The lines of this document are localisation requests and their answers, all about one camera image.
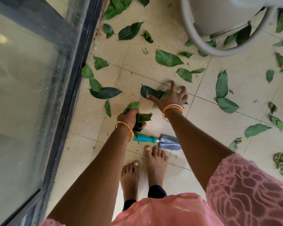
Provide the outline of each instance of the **toe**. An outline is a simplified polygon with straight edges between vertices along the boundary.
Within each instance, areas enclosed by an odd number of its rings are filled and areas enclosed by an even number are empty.
[[[124,173],[126,173],[126,166],[123,166],[121,176],[123,176]]]
[[[133,168],[134,168],[134,172],[139,172],[139,161],[134,161],[133,162]]]
[[[129,172],[130,172],[130,173],[133,172],[133,164],[132,164],[132,163],[129,164]]]
[[[166,156],[166,153],[164,151],[161,151],[161,158],[164,159]]]
[[[126,165],[126,173],[129,173],[129,165]]]
[[[152,149],[149,145],[145,147],[146,156],[149,157],[152,154]]]
[[[161,148],[160,148],[160,147],[158,148],[157,156],[158,156],[158,157],[160,157],[160,156],[161,156]]]
[[[157,156],[157,152],[158,152],[158,147],[157,147],[157,146],[154,146],[154,147],[152,148],[152,155],[153,155],[153,156]]]

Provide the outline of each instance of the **foot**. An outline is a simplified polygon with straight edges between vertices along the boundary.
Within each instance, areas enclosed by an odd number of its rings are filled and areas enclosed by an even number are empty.
[[[137,200],[137,189],[139,187],[139,162],[134,161],[124,166],[121,173],[121,185],[124,193],[124,202]]]
[[[150,146],[146,146],[145,151],[149,187],[154,185],[162,187],[168,165],[168,157],[157,146],[154,146],[152,149]]]

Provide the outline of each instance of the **teal trowel handle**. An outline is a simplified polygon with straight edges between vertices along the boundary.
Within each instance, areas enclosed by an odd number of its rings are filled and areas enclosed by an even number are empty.
[[[142,134],[139,134],[139,142],[152,142],[152,143],[158,143],[159,139],[156,137],[148,137]]]

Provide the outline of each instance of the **metal trowel blade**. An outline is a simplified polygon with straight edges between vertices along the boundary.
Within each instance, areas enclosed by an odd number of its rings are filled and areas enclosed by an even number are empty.
[[[158,146],[160,148],[168,149],[168,150],[173,150],[173,151],[178,151],[181,149],[181,146],[178,142],[178,139],[175,137],[169,137],[169,136],[162,136],[159,139],[159,144]]]

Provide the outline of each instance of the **orange thread bracelet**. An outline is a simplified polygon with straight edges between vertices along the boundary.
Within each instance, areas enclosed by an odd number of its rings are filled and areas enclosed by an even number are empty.
[[[172,104],[172,105],[166,106],[162,111],[162,117],[165,119],[166,122],[169,122],[169,120],[167,119],[165,112],[169,108],[177,108],[181,112],[181,114],[183,114],[183,112],[184,112],[184,108],[181,107],[180,105]]]
[[[128,142],[130,142],[131,140],[133,140],[133,138],[134,138],[133,130],[132,130],[132,129],[129,127],[129,125],[127,125],[125,122],[117,121],[117,122],[115,123],[115,125],[114,125],[114,129],[116,129],[117,124],[119,124],[119,123],[126,125],[126,126],[128,127],[128,129],[130,130],[131,138],[130,138],[130,140],[129,140]]]

